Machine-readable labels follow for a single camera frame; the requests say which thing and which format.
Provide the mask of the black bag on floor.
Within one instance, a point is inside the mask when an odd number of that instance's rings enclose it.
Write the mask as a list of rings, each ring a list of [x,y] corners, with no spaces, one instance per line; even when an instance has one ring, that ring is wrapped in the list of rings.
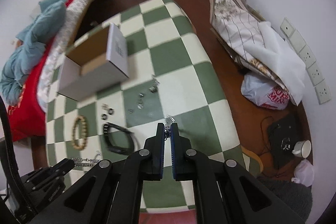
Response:
[[[295,144],[301,140],[302,127],[298,117],[289,114],[273,122],[267,128],[270,153],[275,169],[281,169],[294,159],[292,151]]]

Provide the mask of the grey white patterned bedsheet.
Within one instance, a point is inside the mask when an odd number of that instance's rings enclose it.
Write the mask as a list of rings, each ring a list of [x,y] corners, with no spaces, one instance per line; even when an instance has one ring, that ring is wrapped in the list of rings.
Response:
[[[69,0],[66,7],[66,17],[62,27],[54,37],[45,64],[42,67],[37,85],[38,105],[43,112],[47,110],[50,86],[57,60],[64,53],[68,45],[75,40],[80,24],[93,0]]]

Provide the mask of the white power strip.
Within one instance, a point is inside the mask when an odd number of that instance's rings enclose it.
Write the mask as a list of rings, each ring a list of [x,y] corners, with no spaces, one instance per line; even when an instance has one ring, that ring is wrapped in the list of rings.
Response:
[[[288,39],[291,47],[298,54],[298,56],[305,63],[307,74],[311,83],[314,86],[314,90],[320,105],[329,102],[331,100],[331,93],[329,87],[325,81],[323,73],[318,65],[317,59],[311,48],[307,45],[305,39],[295,28],[288,18],[284,18],[280,30],[284,33]]]

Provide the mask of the blue quilt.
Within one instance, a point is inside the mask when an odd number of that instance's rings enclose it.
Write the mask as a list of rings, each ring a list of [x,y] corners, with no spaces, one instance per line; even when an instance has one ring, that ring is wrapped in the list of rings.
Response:
[[[69,0],[41,0],[40,13],[16,36],[20,45],[1,70],[1,95],[9,106],[19,104],[24,86],[32,73],[50,51],[54,37],[62,27]]]

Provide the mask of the small silver earrings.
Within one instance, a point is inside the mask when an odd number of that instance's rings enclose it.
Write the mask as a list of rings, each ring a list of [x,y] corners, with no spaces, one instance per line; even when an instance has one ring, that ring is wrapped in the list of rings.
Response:
[[[132,97],[136,98],[136,101],[132,104],[133,107],[128,108],[127,113],[133,114],[135,112],[135,107],[139,110],[142,110],[144,108],[145,97],[150,93],[158,93],[159,85],[160,82],[157,79],[156,75],[151,75],[150,85],[147,88],[139,89],[136,86],[129,88],[127,91],[131,94]]]

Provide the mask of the open white cardboard box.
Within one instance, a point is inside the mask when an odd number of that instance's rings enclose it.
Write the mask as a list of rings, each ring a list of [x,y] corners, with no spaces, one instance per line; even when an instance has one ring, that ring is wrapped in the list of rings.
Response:
[[[81,101],[128,78],[126,38],[109,23],[66,53],[58,93]]]

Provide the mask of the white red plastic bag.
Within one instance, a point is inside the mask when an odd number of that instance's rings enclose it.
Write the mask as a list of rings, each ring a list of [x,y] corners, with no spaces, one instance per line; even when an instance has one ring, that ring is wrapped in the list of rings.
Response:
[[[256,106],[272,110],[284,110],[290,99],[289,94],[278,84],[254,72],[244,76],[240,91]]]

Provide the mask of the white ceramic cup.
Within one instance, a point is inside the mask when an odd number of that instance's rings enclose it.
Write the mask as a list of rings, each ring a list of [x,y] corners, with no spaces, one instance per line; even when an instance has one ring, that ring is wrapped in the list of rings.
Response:
[[[306,159],[310,155],[311,149],[312,149],[311,141],[309,140],[298,141],[294,146],[292,154],[295,157]]]

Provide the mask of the red blanket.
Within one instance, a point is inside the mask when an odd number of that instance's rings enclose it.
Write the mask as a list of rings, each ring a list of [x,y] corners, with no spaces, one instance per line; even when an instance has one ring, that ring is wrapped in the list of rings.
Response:
[[[7,113],[13,141],[43,136],[46,133],[46,112],[42,111],[38,105],[37,97],[33,94],[37,90],[38,76],[41,74],[46,58],[46,56],[43,56],[42,60],[29,75],[19,104],[15,106],[8,105]]]

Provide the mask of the white translucent cloth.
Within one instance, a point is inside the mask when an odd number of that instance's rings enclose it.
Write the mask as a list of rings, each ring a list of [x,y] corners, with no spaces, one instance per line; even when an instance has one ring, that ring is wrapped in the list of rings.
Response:
[[[270,69],[285,85],[291,101],[299,105],[305,90],[306,65],[289,44],[271,27],[270,22],[258,23],[264,46],[247,42],[244,49]]]

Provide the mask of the floral fabric bundle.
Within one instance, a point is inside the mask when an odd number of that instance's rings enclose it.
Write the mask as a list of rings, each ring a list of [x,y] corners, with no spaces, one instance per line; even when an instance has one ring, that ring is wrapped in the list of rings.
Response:
[[[274,81],[287,91],[274,72],[244,49],[247,42],[265,45],[258,27],[258,23],[264,18],[247,5],[247,0],[209,0],[209,2],[212,30],[234,62]]]

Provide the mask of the green white checkered tablecloth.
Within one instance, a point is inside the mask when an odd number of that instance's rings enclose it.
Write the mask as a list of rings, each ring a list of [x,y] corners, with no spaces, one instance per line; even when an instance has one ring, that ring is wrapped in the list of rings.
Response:
[[[110,152],[102,126],[111,122],[127,128],[136,149],[156,133],[157,124],[176,122],[179,133],[210,159],[234,159],[254,176],[260,164],[243,152],[228,101],[213,65],[185,12],[173,0],[149,0],[104,22],[114,23],[127,41],[127,81],[76,102],[58,94],[64,56],[54,68],[46,115],[46,147],[50,165],[65,157],[112,162],[123,156]],[[128,114],[136,98],[127,91],[145,89],[151,75],[160,82],[148,94],[144,108]]]

